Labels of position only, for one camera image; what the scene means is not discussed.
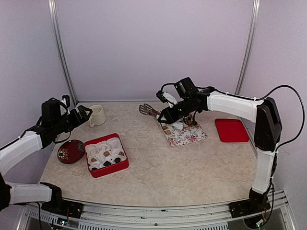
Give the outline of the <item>caramel square chocolate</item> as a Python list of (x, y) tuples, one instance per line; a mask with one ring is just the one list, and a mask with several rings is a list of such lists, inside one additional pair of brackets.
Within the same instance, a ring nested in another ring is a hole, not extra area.
[(105, 156), (105, 157), (107, 157), (107, 156), (109, 156), (109, 155), (110, 155), (110, 153), (109, 153), (108, 151), (105, 151), (105, 152), (104, 152), (104, 156)]

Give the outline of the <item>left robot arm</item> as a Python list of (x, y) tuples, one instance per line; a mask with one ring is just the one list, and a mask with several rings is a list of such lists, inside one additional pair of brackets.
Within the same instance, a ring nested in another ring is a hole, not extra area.
[(75, 128), (86, 123), (93, 111), (83, 105), (69, 109), (70, 97), (64, 95), (61, 100), (51, 98), (41, 106), (38, 122), (25, 130), (17, 139), (0, 149), (0, 208), (10, 205), (42, 203), (57, 213), (67, 209), (67, 202), (62, 198), (61, 189), (55, 185), (19, 184), (4, 180), (3, 176), (19, 162), (36, 153), (51, 143), (62, 133), (71, 133)]

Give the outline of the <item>red box lid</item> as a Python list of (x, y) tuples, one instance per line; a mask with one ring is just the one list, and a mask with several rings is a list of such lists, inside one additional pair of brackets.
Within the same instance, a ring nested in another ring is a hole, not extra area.
[(248, 133), (238, 119), (216, 119), (215, 126), (220, 140), (224, 143), (249, 142)]

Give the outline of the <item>metal serving tongs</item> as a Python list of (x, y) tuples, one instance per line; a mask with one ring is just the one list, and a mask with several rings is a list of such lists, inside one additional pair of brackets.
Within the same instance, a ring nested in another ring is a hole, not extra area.
[(148, 115), (155, 118), (159, 117), (161, 114), (159, 111), (153, 109), (151, 105), (146, 103), (139, 105), (139, 112), (143, 115)]

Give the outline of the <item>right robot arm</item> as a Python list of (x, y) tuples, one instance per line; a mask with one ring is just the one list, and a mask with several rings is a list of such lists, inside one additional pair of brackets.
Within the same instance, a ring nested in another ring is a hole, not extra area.
[(267, 194), (272, 188), (272, 177), (277, 166), (277, 148), (280, 141), (282, 124), (274, 99), (242, 98), (220, 92), (214, 87), (194, 88), (190, 91), (179, 90), (183, 99), (178, 103), (162, 90), (156, 97), (169, 106), (161, 111), (158, 122), (172, 124), (186, 115), (197, 111), (217, 111), (235, 115), (255, 124), (254, 143), (257, 151), (255, 180), (248, 199), (231, 203), (235, 211), (255, 213), (262, 211), (268, 202)]

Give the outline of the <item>red chocolate box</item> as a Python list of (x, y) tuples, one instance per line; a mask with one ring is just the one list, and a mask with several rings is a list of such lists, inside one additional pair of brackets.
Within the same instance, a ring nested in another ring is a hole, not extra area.
[(87, 141), (84, 147), (88, 170), (94, 178), (129, 167), (128, 157), (116, 133)]

